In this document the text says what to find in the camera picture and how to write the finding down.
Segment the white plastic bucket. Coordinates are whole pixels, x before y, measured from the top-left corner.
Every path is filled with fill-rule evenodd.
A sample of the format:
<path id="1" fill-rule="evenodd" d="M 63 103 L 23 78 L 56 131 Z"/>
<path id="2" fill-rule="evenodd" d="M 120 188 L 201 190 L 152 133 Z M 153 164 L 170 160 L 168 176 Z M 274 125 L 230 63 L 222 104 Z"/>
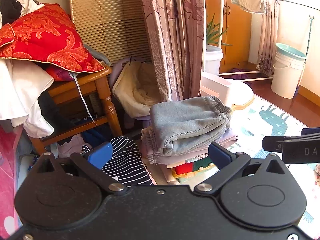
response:
<path id="1" fill-rule="evenodd" d="M 292 99 L 304 70 L 304 57 L 276 52 L 271 89 L 282 98 Z"/>

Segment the pink curtain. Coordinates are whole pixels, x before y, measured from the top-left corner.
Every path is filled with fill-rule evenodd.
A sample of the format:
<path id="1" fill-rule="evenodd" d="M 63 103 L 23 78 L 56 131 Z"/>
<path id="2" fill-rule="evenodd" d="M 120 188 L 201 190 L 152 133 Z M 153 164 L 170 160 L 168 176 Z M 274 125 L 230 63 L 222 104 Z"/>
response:
<path id="1" fill-rule="evenodd" d="M 162 101 L 196 97 L 205 47 L 205 0 L 141 0 Z"/>

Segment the cream pet bed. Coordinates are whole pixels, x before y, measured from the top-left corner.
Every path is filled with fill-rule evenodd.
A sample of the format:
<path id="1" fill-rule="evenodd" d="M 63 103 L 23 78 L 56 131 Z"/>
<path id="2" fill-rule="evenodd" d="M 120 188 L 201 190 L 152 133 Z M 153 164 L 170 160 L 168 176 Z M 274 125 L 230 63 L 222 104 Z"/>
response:
<path id="1" fill-rule="evenodd" d="M 148 62 L 125 64 L 112 92 L 131 118 L 148 116 L 150 108 L 162 101 L 153 64 Z"/>

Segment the red embroidered cushion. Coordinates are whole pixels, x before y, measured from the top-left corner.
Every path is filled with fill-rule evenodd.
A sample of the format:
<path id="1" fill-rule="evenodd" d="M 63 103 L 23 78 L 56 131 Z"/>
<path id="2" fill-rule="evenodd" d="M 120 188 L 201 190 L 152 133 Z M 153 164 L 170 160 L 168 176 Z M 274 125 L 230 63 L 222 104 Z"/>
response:
<path id="1" fill-rule="evenodd" d="M 49 63 L 74 73 L 105 69 L 84 47 L 75 25 L 57 4 L 45 4 L 1 28 L 1 58 Z"/>

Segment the wooden chair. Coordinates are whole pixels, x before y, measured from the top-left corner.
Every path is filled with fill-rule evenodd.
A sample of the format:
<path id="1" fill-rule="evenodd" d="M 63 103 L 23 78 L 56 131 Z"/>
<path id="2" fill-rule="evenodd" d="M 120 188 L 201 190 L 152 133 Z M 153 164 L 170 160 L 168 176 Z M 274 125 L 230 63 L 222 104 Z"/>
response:
<path id="1" fill-rule="evenodd" d="M 111 74 L 109 66 L 96 73 L 80 73 L 76 77 L 79 86 L 75 81 L 55 81 L 40 95 L 42 114 L 55 131 L 42 139 L 29 137 L 35 153 L 41 155 L 50 144 L 104 124 L 108 124 L 107 130 L 115 137 L 123 134 L 108 83 Z M 98 110 L 92 113 L 94 120 L 85 113 L 85 97 L 91 94 L 98 97 Z"/>

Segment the potted green plant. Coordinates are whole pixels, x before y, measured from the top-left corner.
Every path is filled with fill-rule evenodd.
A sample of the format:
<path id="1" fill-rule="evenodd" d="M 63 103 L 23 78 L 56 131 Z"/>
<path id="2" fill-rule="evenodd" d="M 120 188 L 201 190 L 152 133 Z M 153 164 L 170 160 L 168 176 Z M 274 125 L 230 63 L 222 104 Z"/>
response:
<path id="1" fill-rule="evenodd" d="M 231 46 L 226 42 L 219 40 L 227 32 L 228 28 L 220 32 L 220 24 L 214 22 L 215 14 L 206 25 L 206 51 L 204 54 L 204 71 L 214 75 L 218 75 L 220 71 L 220 63 L 223 58 L 222 45 Z"/>

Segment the stack of folded clothes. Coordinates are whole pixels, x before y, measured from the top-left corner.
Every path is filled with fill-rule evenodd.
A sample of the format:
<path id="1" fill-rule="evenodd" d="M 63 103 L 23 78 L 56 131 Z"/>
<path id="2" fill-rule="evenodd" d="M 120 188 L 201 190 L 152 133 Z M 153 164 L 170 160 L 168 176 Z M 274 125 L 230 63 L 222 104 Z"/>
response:
<path id="1" fill-rule="evenodd" d="M 207 171 L 215 167 L 209 158 L 209 143 L 193 150 L 166 156 L 160 154 L 151 127 L 142 129 L 140 151 L 149 163 L 159 165 L 168 184 L 187 184 L 192 179 L 201 179 Z"/>

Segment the wooden cabinet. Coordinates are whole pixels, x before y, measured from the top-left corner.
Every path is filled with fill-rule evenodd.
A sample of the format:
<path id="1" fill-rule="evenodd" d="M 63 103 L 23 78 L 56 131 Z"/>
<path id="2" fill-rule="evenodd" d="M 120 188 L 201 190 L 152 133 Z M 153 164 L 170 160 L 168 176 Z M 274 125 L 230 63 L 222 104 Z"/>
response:
<path id="1" fill-rule="evenodd" d="M 242 10 L 232 0 L 205 0 L 207 21 L 223 23 L 222 53 L 219 72 L 229 72 L 233 68 L 244 68 L 248 62 L 251 39 L 251 14 Z"/>

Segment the white cloth pile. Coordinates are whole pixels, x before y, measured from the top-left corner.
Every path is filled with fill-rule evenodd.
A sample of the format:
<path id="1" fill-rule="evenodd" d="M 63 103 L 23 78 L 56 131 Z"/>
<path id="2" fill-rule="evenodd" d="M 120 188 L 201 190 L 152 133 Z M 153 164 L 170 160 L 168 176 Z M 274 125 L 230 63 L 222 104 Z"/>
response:
<path id="1" fill-rule="evenodd" d="M 1 59 L 1 120 L 10 120 L 12 127 L 23 126 L 32 138 L 52 135 L 54 128 L 43 117 L 38 98 L 53 82 L 31 61 Z"/>

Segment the white orange storage box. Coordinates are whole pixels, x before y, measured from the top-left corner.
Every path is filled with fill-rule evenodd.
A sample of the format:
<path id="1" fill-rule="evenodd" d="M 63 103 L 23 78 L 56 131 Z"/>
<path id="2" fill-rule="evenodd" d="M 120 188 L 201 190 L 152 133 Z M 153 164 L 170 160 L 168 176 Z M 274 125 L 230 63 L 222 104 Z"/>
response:
<path id="1" fill-rule="evenodd" d="M 254 101 L 249 85 L 208 72 L 201 72 L 200 96 L 215 96 L 232 111 L 245 109 Z"/>

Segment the giraffe print play mat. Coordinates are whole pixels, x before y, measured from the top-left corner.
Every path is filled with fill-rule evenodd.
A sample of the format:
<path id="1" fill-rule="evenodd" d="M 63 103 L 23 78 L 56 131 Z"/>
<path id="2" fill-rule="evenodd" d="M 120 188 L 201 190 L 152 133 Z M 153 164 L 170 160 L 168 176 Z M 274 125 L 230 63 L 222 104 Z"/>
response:
<path id="1" fill-rule="evenodd" d="M 289 156 L 284 140 L 319 133 L 319 127 L 307 127 L 281 108 L 254 95 L 246 107 L 233 106 L 231 129 L 238 140 L 231 152 L 245 152 L 252 158 L 265 158 L 275 153 Z M 298 226 L 313 239 L 319 239 L 319 148 L 302 150 L 301 155 L 314 155 L 315 163 L 290 159 L 287 168 L 303 190 L 307 207 Z"/>

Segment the teal basin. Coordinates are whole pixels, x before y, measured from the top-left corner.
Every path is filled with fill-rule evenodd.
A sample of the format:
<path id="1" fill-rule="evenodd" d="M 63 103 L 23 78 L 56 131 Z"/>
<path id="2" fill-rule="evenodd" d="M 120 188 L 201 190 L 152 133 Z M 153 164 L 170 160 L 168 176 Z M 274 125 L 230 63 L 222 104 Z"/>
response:
<path id="1" fill-rule="evenodd" d="M 297 60 L 305 60 L 306 55 L 301 52 L 300 50 L 297 50 L 296 48 L 293 48 L 287 44 L 283 43 L 276 43 L 276 50 L 278 53 L 291 57 L 293 59 Z"/>

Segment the striped black white garment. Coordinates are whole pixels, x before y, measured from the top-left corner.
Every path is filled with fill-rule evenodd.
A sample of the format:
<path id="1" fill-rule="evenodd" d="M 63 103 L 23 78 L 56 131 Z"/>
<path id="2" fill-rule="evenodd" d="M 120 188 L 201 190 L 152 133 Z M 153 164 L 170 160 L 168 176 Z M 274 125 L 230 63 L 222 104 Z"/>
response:
<path id="1" fill-rule="evenodd" d="M 133 140 L 119 136 L 113 138 L 110 143 L 112 157 L 101 169 L 105 174 L 127 187 L 153 185 L 153 179 L 142 161 L 138 145 Z M 81 150 L 88 153 L 93 148 L 83 145 Z"/>

